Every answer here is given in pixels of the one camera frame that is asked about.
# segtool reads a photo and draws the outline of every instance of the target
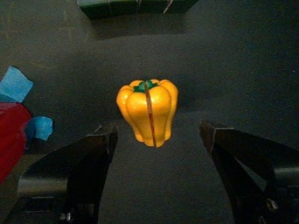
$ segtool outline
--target black table surface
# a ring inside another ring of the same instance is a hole
[[[199,1],[186,14],[90,21],[74,0],[0,2],[0,73],[18,66],[34,88],[23,104],[55,121],[27,153],[47,153],[116,123],[100,223],[230,223],[227,195],[199,121],[298,148],[298,3]],[[172,138],[140,144],[116,105],[136,79],[179,88]]]

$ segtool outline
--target blue cloth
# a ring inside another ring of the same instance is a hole
[[[26,78],[22,71],[10,66],[0,82],[0,102],[23,102],[34,83]]]
[[[31,119],[26,127],[27,142],[34,138],[47,141],[52,133],[52,119],[46,116],[36,116]]]

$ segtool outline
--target green object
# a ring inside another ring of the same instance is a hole
[[[199,0],[79,0],[88,18],[136,13],[184,13]]]
[[[138,10],[136,0],[111,0],[110,5],[114,16],[136,14]]]
[[[172,0],[166,13],[184,13],[199,2],[199,0]]]
[[[139,85],[135,86],[135,92],[144,93],[146,92],[146,86],[147,86],[147,90],[150,90],[151,88],[158,87],[158,84],[156,83],[152,83],[151,80],[142,81],[139,83]]]
[[[164,13],[167,0],[142,0],[139,13]]]
[[[79,0],[78,3],[91,19],[135,14],[138,9],[136,0]]]
[[[79,0],[79,7],[88,18],[106,18],[112,16],[108,0]]]

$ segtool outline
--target yellow bell pepper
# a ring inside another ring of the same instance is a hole
[[[147,146],[160,147],[172,134],[176,86],[168,80],[135,80],[120,88],[116,104],[136,140]]]

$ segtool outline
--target red object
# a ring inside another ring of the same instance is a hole
[[[22,103],[0,103],[0,184],[24,154],[24,129],[31,119]]]

